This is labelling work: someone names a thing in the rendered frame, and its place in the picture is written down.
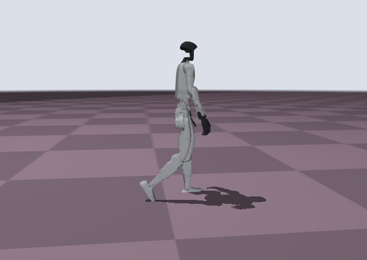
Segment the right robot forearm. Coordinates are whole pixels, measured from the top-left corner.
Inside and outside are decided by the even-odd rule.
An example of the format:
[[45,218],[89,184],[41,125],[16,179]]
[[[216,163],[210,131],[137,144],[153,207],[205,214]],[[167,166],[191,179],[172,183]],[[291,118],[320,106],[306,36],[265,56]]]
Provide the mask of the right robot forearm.
[[196,112],[200,112],[202,116],[205,116],[205,111],[203,110],[203,106],[200,102],[200,97],[198,94],[198,89],[194,86],[191,89],[192,91],[192,98],[191,101],[193,102],[194,108],[196,110]]

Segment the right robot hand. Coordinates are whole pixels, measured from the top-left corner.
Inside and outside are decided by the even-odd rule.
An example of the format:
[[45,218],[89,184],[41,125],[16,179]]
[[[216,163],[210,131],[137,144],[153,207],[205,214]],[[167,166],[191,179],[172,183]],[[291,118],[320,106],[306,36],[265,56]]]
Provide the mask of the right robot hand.
[[210,133],[210,123],[206,119],[206,115],[202,116],[200,112],[197,113],[198,118],[201,119],[201,124],[203,126],[203,134],[202,135],[208,135]]

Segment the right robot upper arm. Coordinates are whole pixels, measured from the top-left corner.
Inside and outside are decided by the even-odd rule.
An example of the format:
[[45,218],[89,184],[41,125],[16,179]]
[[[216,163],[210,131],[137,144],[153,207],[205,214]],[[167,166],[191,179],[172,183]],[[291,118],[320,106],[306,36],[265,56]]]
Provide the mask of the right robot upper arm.
[[186,77],[186,85],[187,85],[187,91],[188,95],[192,96],[192,87],[194,84],[194,65],[193,64],[184,64],[183,65],[183,72],[185,73]]

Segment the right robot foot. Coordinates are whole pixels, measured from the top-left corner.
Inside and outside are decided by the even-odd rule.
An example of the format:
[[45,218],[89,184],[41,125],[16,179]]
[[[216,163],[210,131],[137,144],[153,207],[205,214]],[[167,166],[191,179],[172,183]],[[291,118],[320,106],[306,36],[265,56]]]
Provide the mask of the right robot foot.
[[[140,182],[141,187],[144,189],[144,191],[146,192],[147,196],[150,198],[150,200],[152,202],[156,201],[155,195],[154,195],[154,190],[152,188],[152,190],[150,189],[150,187],[148,187],[149,182],[144,180]],[[150,185],[149,185],[150,186]]]

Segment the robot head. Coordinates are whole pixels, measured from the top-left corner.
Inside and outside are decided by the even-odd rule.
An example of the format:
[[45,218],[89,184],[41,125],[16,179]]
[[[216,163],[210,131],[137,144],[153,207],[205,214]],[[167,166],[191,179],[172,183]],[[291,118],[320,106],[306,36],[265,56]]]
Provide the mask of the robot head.
[[[182,60],[182,62],[186,62],[187,60],[189,60],[189,61],[193,61],[193,59],[194,59],[194,50],[197,48],[197,45],[196,44],[194,44],[194,43],[192,43],[192,42],[189,42],[189,41],[187,41],[187,42],[183,42],[182,44],[181,44],[181,46],[180,46],[180,49],[181,50],[184,50],[186,53],[188,53],[189,52],[189,54],[190,54],[190,57],[185,57],[185,58],[183,58],[183,60]],[[182,63],[181,62],[181,63]]]

